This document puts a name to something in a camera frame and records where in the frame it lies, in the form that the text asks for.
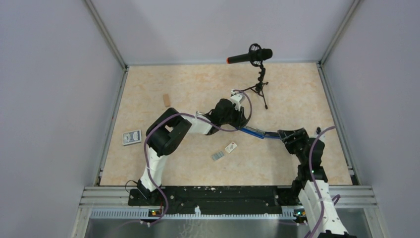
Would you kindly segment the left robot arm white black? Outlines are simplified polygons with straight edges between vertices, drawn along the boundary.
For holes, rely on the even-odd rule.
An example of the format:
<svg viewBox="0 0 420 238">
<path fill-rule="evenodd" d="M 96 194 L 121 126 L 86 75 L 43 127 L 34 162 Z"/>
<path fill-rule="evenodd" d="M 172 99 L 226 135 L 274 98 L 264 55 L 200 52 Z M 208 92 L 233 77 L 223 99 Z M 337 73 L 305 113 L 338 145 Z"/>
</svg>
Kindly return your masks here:
<svg viewBox="0 0 420 238">
<path fill-rule="evenodd" d="M 221 99 L 208 113 L 196 112 L 194 115 L 180 113 L 175 108 L 167 109 L 147 130 L 144 142 L 146 167 L 138 181 L 140 199 L 147 205 L 158 201 L 158 188 L 165 163 L 189 134 L 210 136 L 230 125 L 231 131 L 244 127 L 249 118 L 245 117 L 245 99 L 242 93 L 234 93 L 229 99 Z"/>
</svg>

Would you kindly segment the small white staple box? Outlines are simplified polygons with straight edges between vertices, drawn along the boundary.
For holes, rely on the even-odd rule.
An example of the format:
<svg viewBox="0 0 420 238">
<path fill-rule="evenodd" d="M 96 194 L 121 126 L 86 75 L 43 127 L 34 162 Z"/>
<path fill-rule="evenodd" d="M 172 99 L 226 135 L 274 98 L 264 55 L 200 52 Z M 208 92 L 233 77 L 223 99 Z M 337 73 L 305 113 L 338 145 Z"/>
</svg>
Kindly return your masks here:
<svg viewBox="0 0 420 238">
<path fill-rule="evenodd" d="M 227 153 L 231 153 L 235 148 L 237 148 L 237 144 L 235 143 L 235 142 L 231 142 L 230 144 L 228 144 L 226 147 L 225 147 L 225 151 L 227 152 Z"/>
</svg>

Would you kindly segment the grey staple strip block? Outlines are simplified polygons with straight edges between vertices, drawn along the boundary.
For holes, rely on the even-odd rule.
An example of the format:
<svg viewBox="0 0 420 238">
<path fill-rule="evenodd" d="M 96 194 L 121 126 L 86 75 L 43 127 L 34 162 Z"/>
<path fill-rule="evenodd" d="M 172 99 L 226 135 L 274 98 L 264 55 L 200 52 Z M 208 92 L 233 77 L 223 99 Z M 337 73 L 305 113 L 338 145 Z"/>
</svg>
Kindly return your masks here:
<svg viewBox="0 0 420 238">
<path fill-rule="evenodd" d="M 224 152 L 223 152 L 223 151 L 219 151 L 219 152 L 217 152 L 217 153 L 212 154 L 211 158 L 212 158 L 214 161 L 217 161 L 217 160 L 219 160 L 220 158 L 222 158 L 224 155 L 225 155 L 225 154 L 224 154 Z"/>
</svg>

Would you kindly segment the blue stapler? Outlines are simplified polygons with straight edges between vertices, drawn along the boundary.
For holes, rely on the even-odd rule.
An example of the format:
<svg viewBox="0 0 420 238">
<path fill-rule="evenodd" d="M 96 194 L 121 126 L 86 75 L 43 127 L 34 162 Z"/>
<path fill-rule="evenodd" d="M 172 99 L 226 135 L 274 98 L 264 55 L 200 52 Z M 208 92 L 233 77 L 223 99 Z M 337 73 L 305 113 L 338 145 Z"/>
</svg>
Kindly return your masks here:
<svg viewBox="0 0 420 238">
<path fill-rule="evenodd" d="M 243 128 L 239 130 L 260 139 L 265 139 L 265 138 L 280 139 L 280 136 L 277 132 L 263 131 L 263 130 L 252 128 L 249 126 L 244 126 Z"/>
</svg>

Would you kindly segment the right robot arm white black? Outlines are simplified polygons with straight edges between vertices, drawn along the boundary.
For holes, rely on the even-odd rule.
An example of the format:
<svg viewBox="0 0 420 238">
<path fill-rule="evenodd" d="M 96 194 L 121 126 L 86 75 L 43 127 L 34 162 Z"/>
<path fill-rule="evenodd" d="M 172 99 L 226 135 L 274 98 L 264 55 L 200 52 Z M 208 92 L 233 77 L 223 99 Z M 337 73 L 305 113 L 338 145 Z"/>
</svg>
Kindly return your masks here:
<svg viewBox="0 0 420 238">
<path fill-rule="evenodd" d="M 317 128 L 314 137 L 310 137 L 304 128 L 278 131 L 287 151 L 300 161 L 298 175 L 285 196 L 303 206 L 310 229 L 305 235 L 307 238 L 352 237 L 335 208 L 340 195 L 330 195 L 328 179 L 321 166 L 325 134 L 333 129 L 334 126 Z"/>
</svg>

